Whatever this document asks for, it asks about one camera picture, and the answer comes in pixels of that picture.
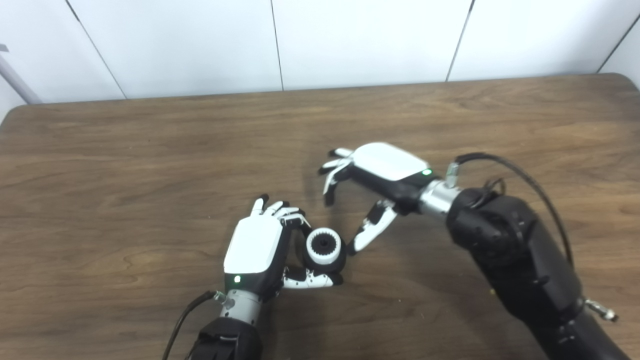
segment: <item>black cable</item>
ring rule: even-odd
[[[169,342],[166,344],[164,355],[162,355],[162,360],[167,360],[169,358],[169,353],[171,352],[171,348],[173,347],[173,342],[175,341],[175,338],[178,336],[178,332],[180,332],[180,327],[182,327],[182,323],[184,322],[184,319],[187,317],[187,315],[203,302],[213,299],[213,296],[215,295],[216,293],[207,291],[206,293],[193,299],[193,301],[190,302],[189,305],[187,305],[187,308],[182,312],[182,315],[180,315],[180,317],[178,318],[178,321],[175,323],[175,327],[173,328],[173,332],[171,333]]]
[[[545,191],[542,190],[542,186],[540,186],[540,184],[538,184],[538,182],[533,177],[527,174],[527,172],[522,170],[518,165],[515,165],[514,163],[501,156],[487,154],[485,152],[472,152],[470,154],[458,156],[455,159],[455,162],[462,165],[471,160],[492,160],[504,165],[505,167],[513,171],[516,175],[520,176],[520,178],[522,178],[538,194],[538,197],[542,200],[542,202],[545,203],[547,210],[556,223],[558,232],[560,233],[560,237],[562,239],[566,260],[573,268],[573,254],[571,250],[571,243],[569,242],[569,237],[566,234],[566,230],[564,229],[564,224],[562,222],[562,219],[560,219],[560,215],[558,214],[554,205],[551,203],[549,196],[547,196]]]

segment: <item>cable connector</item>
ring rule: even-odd
[[[460,164],[455,161],[449,164],[449,168],[447,169],[447,176],[445,177],[444,183],[450,189],[453,189],[456,187],[456,183],[458,182],[459,168],[460,168]]]
[[[219,302],[225,309],[231,309],[236,304],[234,299],[228,298],[222,291],[216,291],[216,294],[213,295],[213,300]]]
[[[601,319],[607,320],[607,321],[610,321],[610,322],[617,322],[618,321],[618,315],[616,315],[616,313],[612,309],[609,309],[608,307],[603,306],[601,303],[599,303],[597,301],[594,301],[594,300],[591,300],[591,299],[586,299],[584,301],[584,303],[594,313],[598,314],[598,316]]]

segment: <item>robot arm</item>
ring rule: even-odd
[[[225,292],[206,293],[180,318],[163,359],[186,314],[207,299],[221,303],[220,316],[205,326],[191,352],[191,360],[258,360],[262,352],[256,329],[262,304],[276,297],[283,288],[326,288],[340,285],[340,271],[346,262],[346,249],[333,230],[313,230],[305,213],[278,201],[265,208],[268,196],[253,204],[250,215],[240,220],[224,260]],[[285,265],[294,230],[305,237],[303,267]]]
[[[367,215],[348,245],[350,253],[362,250],[389,226],[394,213],[439,218],[453,242],[471,253],[505,308],[529,327],[550,359],[628,360],[585,308],[606,320],[614,320],[615,315],[582,296],[570,256],[569,261],[562,256],[524,201],[496,193],[495,183],[484,188],[456,187],[462,161],[452,163],[447,179],[442,179],[426,161],[386,143],[370,143],[354,151],[338,149],[330,155],[340,159],[319,171],[330,171],[324,188],[327,205],[333,203],[337,183],[347,179],[385,198]],[[482,158],[477,155],[467,157]],[[531,178],[528,182],[535,184]]]

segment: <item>white wall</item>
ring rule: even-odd
[[[477,0],[449,80],[598,71],[638,0]]]
[[[70,0],[127,97],[281,90],[270,0]]]
[[[445,81],[471,0],[273,0],[285,90]]]
[[[11,109],[24,104],[25,102],[20,95],[0,76],[0,124]]]
[[[640,88],[640,21],[636,22],[600,72],[618,72]]]
[[[593,73],[640,14],[640,0],[69,1],[80,21],[65,0],[0,1],[0,76],[27,102]]]
[[[0,72],[31,103],[123,99],[64,0],[0,1]]]

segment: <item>wooden table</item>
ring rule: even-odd
[[[377,197],[324,208],[335,147],[383,140],[443,172],[488,151],[526,168],[570,230],[585,294],[640,357],[640,94],[618,75],[26,106],[0,127],[0,357],[159,359],[184,306],[222,289],[236,222],[262,192],[348,241]],[[465,165],[461,185],[505,176]],[[264,359],[543,359],[442,224],[399,218],[346,283],[264,308]],[[215,304],[186,321],[182,359]]]

